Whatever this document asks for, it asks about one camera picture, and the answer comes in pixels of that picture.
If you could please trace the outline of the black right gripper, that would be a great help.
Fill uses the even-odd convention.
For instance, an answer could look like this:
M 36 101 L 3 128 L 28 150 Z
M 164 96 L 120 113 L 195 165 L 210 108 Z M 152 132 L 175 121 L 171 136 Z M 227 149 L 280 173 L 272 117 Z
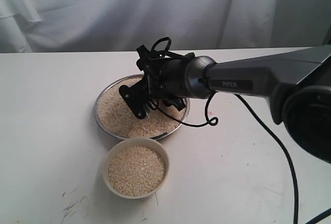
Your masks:
M 183 98 L 189 97 L 185 84 L 187 66 L 194 53 L 185 55 L 170 51 L 150 51 L 144 45 L 137 48 L 137 67 L 144 72 L 148 94 L 178 112 L 186 108 Z

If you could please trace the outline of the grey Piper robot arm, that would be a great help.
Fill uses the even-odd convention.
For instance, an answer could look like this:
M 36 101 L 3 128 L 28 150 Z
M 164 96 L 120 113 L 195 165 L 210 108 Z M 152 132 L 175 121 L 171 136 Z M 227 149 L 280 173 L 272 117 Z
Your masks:
M 312 156 L 330 162 L 330 46 L 218 63 L 208 56 L 137 49 L 155 99 L 215 92 L 264 98 L 275 124 Z

